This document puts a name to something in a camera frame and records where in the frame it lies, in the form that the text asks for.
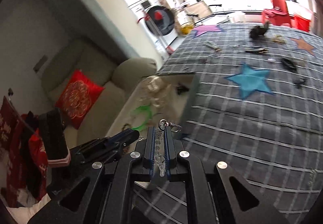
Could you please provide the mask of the black gloved hand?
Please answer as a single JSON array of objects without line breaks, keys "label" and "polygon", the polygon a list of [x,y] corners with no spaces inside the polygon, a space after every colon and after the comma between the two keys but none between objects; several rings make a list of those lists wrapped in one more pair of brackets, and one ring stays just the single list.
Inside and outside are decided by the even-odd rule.
[{"label": "black gloved hand", "polygon": [[52,168],[68,166],[71,154],[65,140],[65,124],[60,109],[55,108],[40,115],[38,129],[47,153],[48,165]]}]

